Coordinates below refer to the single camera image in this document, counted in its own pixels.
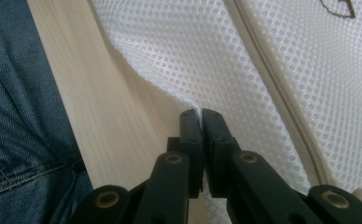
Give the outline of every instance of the jeans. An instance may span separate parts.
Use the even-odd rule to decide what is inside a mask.
[[[26,0],[0,0],[0,223],[66,223],[92,191]]]

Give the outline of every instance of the white fabric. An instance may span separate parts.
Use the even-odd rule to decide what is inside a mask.
[[[111,43],[141,77],[185,108],[222,113],[243,149],[262,154],[306,193],[299,155],[221,0],[93,4]],[[320,0],[248,6],[333,176],[340,187],[362,187],[362,1],[354,3],[356,18],[349,21],[329,15]],[[229,223],[223,201],[207,206],[212,223]]]
[[[354,19],[345,1],[243,2],[338,187],[362,188],[362,0]]]

